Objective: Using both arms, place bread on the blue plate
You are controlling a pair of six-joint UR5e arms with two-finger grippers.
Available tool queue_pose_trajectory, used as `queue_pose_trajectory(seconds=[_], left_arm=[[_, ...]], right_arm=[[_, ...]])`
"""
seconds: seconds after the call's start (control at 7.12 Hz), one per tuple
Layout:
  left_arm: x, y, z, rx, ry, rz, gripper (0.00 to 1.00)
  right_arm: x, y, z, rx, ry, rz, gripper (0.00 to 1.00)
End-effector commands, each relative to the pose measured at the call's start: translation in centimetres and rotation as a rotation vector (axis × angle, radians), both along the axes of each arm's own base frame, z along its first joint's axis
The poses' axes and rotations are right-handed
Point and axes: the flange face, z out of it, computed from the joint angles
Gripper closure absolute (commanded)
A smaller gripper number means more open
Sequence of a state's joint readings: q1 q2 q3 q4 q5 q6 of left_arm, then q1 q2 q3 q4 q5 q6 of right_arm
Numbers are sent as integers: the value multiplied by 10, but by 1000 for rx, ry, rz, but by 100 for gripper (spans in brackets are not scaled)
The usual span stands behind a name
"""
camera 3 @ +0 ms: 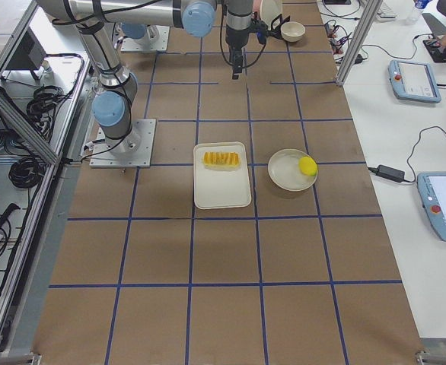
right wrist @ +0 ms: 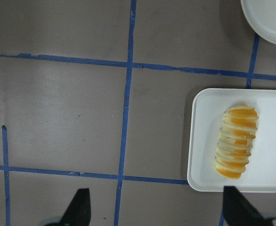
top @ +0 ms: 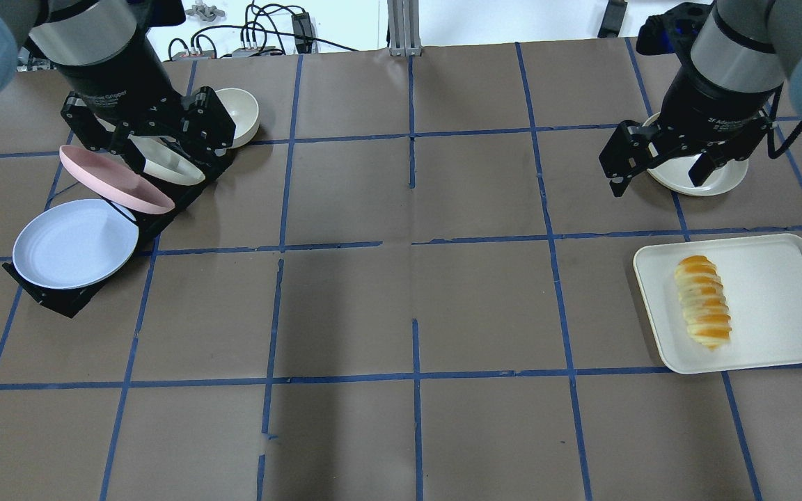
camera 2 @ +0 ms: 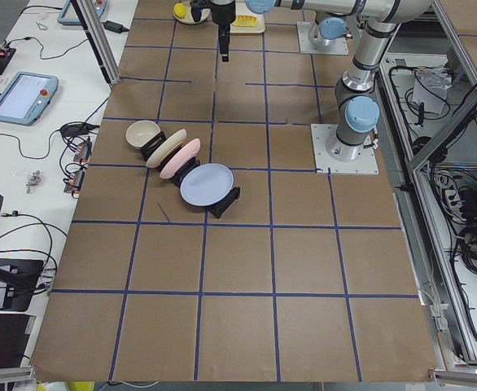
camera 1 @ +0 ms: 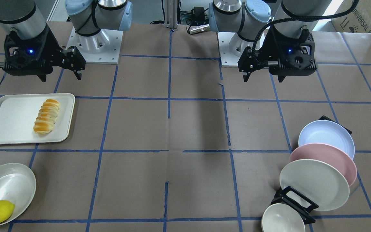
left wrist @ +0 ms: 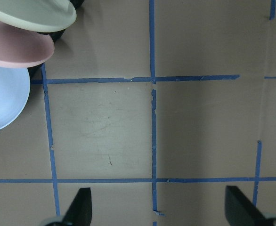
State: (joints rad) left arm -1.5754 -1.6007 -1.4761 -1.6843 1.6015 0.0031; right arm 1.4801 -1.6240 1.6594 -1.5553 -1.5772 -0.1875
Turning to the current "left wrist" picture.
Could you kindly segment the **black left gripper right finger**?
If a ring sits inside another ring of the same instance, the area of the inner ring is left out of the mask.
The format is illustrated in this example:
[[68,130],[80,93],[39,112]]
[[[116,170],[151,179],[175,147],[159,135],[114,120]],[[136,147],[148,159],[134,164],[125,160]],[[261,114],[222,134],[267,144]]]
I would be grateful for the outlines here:
[[237,186],[226,186],[225,217],[230,226],[272,226]]

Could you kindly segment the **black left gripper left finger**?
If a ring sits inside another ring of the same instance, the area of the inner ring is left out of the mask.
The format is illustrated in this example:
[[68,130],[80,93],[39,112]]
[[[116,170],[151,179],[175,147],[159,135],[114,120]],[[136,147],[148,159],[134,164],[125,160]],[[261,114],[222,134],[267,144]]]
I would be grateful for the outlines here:
[[90,226],[91,222],[91,189],[80,188],[62,220],[62,224],[64,226]]

